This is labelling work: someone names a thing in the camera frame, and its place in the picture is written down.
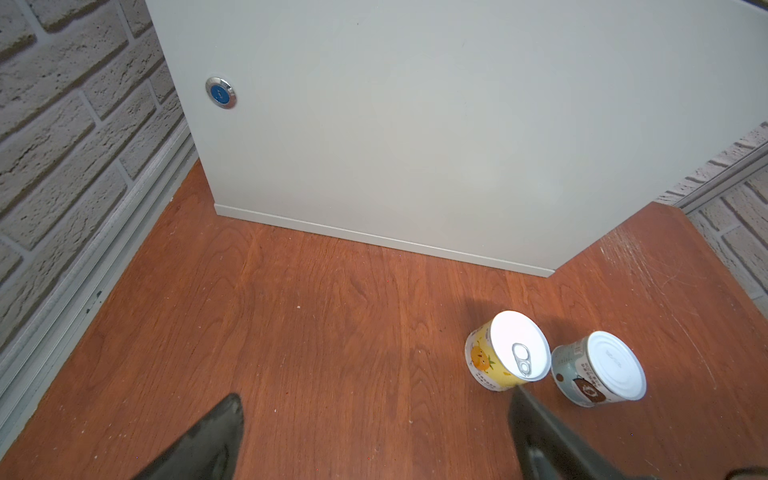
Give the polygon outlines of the round blue cabinet lock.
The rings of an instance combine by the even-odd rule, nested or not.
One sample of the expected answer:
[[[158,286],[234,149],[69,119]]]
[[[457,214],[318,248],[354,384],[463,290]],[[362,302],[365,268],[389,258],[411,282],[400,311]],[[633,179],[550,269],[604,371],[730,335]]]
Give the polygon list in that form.
[[[236,92],[224,78],[216,76],[208,78],[205,89],[209,98],[220,108],[231,109],[236,105]]]

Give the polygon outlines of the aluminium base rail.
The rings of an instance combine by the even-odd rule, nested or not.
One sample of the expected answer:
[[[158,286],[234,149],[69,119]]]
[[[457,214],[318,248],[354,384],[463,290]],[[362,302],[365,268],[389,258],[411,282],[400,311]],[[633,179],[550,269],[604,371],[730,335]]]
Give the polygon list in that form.
[[[1,357],[1,451],[8,452],[198,159],[185,121],[75,258]]]

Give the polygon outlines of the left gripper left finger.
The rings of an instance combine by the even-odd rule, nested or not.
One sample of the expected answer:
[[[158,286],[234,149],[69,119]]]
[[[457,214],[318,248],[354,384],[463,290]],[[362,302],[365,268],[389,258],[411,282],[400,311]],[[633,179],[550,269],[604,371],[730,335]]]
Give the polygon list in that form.
[[[244,426],[241,398],[230,393],[134,479],[233,479]]]

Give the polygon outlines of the grey metal cabinet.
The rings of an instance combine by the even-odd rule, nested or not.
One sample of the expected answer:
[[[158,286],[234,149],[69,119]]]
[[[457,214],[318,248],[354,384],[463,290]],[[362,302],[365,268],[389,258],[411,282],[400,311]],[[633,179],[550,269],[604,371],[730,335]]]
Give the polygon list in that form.
[[[543,277],[767,118],[744,1],[148,9],[219,215]]]

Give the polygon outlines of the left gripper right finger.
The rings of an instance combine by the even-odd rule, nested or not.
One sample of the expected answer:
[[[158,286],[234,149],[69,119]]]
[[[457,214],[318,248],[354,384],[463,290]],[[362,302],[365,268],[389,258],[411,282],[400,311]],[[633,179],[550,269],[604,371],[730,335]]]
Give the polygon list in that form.
[[[522,386],[512,389],[508,425],[525,479],[626,479]]]

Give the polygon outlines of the aluminium corner profile right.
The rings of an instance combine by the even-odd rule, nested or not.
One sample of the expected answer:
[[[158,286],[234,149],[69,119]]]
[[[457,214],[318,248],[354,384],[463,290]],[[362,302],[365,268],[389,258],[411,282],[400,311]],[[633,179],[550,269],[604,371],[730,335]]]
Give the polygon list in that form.
[[[764,121],[664,191],[655,202],[690,213],[766,166],[767,122]]]

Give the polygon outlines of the white can near right gripper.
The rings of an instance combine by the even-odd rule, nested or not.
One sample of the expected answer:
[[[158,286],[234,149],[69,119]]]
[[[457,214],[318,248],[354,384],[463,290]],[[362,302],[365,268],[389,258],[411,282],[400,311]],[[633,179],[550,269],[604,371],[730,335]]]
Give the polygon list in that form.
[[[638,401],[647,391],[645,372],[634,352],[605,331],[556,347],[551,375],[561,393],[584,408]]]

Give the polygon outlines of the yellow can with pull tab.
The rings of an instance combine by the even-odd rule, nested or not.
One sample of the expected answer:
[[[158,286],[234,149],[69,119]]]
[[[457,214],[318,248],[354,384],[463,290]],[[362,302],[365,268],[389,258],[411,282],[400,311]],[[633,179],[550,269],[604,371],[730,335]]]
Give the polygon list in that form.
[[[471,332],[464,353],[472,377],[495,392],[542,380],[552,363],[544,333],[516,311],[500,312]]]

